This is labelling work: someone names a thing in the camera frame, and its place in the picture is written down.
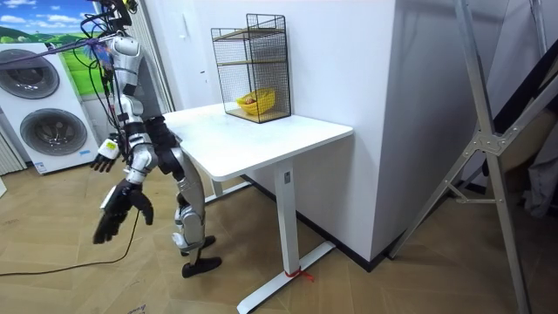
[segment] desk top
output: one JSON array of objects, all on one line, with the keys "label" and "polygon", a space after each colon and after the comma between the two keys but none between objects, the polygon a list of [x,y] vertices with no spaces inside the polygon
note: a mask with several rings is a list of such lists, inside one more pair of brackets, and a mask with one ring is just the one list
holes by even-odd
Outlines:
[{"label": "desk top", "polygon": [[320,147],[353,133],[341,126],[292,115],[257,124],[226,114],[223,105],[165,114],[180,147],[215,181]]}]

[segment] wire basket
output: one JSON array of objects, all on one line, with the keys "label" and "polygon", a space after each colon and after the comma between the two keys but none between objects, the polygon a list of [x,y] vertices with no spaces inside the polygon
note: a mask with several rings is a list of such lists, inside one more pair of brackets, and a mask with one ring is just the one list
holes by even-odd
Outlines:
[{"label": "wire basket", "polygon": [[285,17],[247,14],[247,28],[212,29],[225,112],[256,123],[291,115]]}]

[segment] wooden floor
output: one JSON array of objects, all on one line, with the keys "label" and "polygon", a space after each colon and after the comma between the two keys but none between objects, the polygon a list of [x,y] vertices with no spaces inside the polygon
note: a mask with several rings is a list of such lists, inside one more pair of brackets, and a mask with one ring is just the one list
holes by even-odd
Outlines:
[{"label": "wooden floor", "polygon": [[[0,272],[50,270],[121,256],[134,215],[114,241],[92,245],[99,203],[121,178],[119,171],[97,174],[88,167],[46,176],[34,169],[5,175]],[[145,186],[155,221],[149,227],[139,223],[126,259],[51,275],[0,277],[0,313],[235,313],[247,294],[282,270],[275,204],[246,188],[208,206],[207,230],[217,243],[203,255],[221,256],[223,265],[183,279],[180,269],[187,258],[170,238],[173,180],[156,170]],[[534,313],[558,313],[558,224],[520,210],[515,214]],[[301,223],[298,229],[301,255],[323,240]],[[295,279],[256,313],[515,313],[498,216],[490,205],[447,201],[396,261],[385,260],[371,273],[338,250],[309,273],[314,283]]]}]

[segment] white washing machine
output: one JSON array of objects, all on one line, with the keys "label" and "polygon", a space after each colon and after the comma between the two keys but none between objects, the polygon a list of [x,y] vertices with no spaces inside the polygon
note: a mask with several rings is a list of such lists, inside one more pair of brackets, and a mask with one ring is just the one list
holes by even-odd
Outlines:
[{"label": "white washing machine", "polygon": [[[0,44],[0,63],[44,51]],[[95,158],[97,141],[58,55],[0,65],[0,107],[39,173]]]}]

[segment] landscape poster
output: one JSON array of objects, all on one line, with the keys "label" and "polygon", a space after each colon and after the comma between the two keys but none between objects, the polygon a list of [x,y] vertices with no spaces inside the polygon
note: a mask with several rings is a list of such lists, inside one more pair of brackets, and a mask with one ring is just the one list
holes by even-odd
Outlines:
[{"label": "landscape poster", "polygon": [[[69,44],[86,37],[79,25],[85,14],[92,13],[92,2],[87,0],[0,0],[0,43]],[[101,31],[93,23],[84,28],[93,34]],[[75,52],[80,60],[91,62],[81,48]],[[79,63],[73,51],[63,52],[62,56],[79,94],[94,93],[88,68]],[[92,77],[97,90],[102,91],[98,70],[92,70]]]}]

